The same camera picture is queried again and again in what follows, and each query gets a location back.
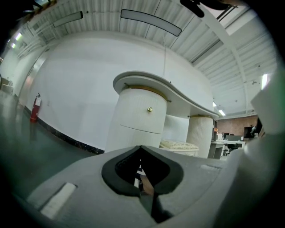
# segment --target fluted column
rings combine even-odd
[[[186,142],[199,147],[198,157],[207,158],[212,139],[213,119],[208,116],[190,117]]]

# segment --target fire extinguisher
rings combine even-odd
[[[30,121],[32,123],[36,123],[37,122],[37,115],[38,115],[38,112],[39,112],[39,109],[40,109],[40,105],[41,105],[41,96],[38,93],[38,95],[36,96],[36,99],[34,101],[33,110],[32,110],[32,113],[31,113]]]

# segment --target desk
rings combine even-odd
[[[245,142],[243,141],[228,141],[228,140],[216,140],[218,143],[224,143],[224,144],[242,144],[241,148],[244,149]]]
[[[211,142],[210,150],[208,154],[209,159],[220,159],[223,155],[223,142]]]
[[[207,157],[212,119],[218,117],[213,110],[195,103],[165,78],[151,73],[124,72],[114,79],[113,88],[119,99],[110,123],[105,153],[136,145],[158,148],[165,117],[171,115],[190,117],[187,142],[199,147],[199,157]]]

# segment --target brick wall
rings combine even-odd
[[[256,126],[257,115],[235,119],[218,120],[218,132],[234,135],[244,135],[244,128],[250,125]]]

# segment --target office chair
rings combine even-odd
[[[238,149],[239,146],[237,144],[228,144],[228,151],[226,152],[225,156],[229,155],[231,151]]]

